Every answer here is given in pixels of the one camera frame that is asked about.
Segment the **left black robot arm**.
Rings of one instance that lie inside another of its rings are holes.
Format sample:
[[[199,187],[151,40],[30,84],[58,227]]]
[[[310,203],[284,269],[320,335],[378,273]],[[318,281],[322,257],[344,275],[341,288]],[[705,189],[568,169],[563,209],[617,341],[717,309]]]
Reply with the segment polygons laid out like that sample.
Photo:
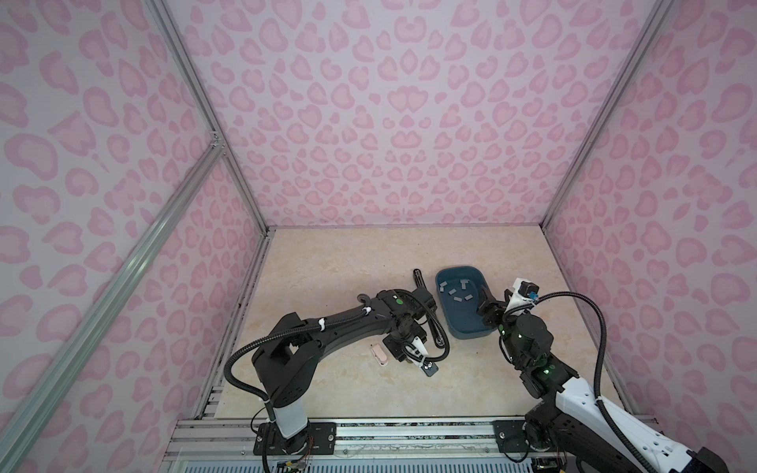
[[[303,397],[325,357],[364,339],[382,336],[399,362],[434,368],[451,352],[449,337],[436,317],[428,290],[384,290],[360,295],[359,307],[329,317],[282,317],[260,347],[252,366],[267,394],[268,411],[278,435],[286,441],[305,433],[309,419]]]

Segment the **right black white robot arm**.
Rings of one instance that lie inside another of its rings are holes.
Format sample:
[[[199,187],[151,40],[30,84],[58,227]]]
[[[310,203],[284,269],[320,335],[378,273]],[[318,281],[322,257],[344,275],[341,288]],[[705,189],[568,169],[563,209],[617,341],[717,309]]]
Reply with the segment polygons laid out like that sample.
[[[562,291],[538,293],[538,285],[518,280],[516,289],[497,300],[487,288],[479,292],[477,313],[497,330],[505,359],[520,375],[538,404],[524,417],[524,441],[536,449],[560,449],[577,465],[598,472],[725,472],[717,453],[694,451],[628,413],[601,393],[607,325],[589,297]],[[552,351],[554,336],[535,313],[547,301],[570,298],[587,304],[599,318],[600,342],[593,378],[587,380]]]

